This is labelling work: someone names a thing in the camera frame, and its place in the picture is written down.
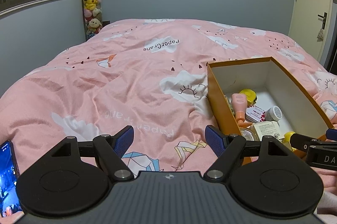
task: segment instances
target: door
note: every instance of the door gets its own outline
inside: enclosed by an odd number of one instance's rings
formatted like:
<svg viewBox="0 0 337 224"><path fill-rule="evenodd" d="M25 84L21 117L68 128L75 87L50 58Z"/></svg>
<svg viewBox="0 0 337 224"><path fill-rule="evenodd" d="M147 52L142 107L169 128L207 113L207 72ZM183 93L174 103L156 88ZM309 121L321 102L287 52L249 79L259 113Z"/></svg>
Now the door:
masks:
<svg viewBox="0 0 337 224"><path fill-rule="evenodd" d="M332 0L295 0L293 17L290 24L289 37L296 41L307 53L318 61L324 48ZM323 18L327 13L324 38L318 39L317 35L322 28Z"/></svg>

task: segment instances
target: smartphone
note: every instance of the smartphone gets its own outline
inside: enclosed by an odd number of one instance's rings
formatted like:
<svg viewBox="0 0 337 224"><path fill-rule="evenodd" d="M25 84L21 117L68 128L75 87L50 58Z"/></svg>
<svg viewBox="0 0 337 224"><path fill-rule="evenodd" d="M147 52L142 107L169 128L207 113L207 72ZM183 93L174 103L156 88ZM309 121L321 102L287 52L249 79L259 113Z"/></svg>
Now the smartphone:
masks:
<svg viewBox="0 0 337 224"><path fill-rule="evenodd" d="M16 195L16 180L19 171L11 141L0 146L0 217L22 211Z"/></svg>

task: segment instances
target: pink bottle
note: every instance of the pink bottle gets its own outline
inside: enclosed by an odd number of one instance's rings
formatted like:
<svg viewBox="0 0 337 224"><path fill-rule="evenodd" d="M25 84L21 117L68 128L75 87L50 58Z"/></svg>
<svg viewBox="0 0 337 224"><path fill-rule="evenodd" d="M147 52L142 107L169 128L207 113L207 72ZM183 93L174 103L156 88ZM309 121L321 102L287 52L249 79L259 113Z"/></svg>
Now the pink bottle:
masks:
<svg viewBox="0 0 337 224"><path fill-rule="evenodd" d="M245 122L245 113L248 106L245 94L232 94L231 104L235 112L235 120L239 127L247 128L253 123Z"/></svg>

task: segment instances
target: yellow round object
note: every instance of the yellow round object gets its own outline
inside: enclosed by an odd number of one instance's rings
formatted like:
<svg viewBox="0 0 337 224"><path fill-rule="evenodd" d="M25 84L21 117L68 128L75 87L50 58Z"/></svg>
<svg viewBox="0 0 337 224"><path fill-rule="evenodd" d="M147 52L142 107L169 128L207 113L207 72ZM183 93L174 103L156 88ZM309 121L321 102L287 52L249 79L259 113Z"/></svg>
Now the yellow round object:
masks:
<svg viewBox="0 0 337 224"><path fill-rule="evenodd" d="M256 93L251 89L243 89L240 94L245 94L247 96L248 107L253 105L256 101Z"/></svg>
<svg viewBox="0 0 337 224"><path fill-rule="evenodd" d="M284 139L283 139L283 143L285 142L289 142L290 143L290 137L295 134L295 132L287 132L284 134Z"/></svg>

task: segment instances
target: open box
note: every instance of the open box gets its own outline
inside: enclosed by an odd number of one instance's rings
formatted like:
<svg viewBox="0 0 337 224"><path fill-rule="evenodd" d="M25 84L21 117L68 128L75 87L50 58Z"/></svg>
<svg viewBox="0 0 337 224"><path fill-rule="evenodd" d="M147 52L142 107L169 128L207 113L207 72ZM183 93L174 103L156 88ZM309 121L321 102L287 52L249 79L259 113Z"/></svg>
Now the open box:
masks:
<svg viewBox="0 0 337 224"><path fill-rule="evenodd" d="M283 117L278 121L282 135L294 131L326 140L325 132L334 128L306 89L273 57L224 61L208 64L208 100L223 134L241 135L225 100L242 89L257 94L256 106L268 110L276 105ZM299 157L305 153L295 150ZM244 163L251 162L245 158Z"/></svg>

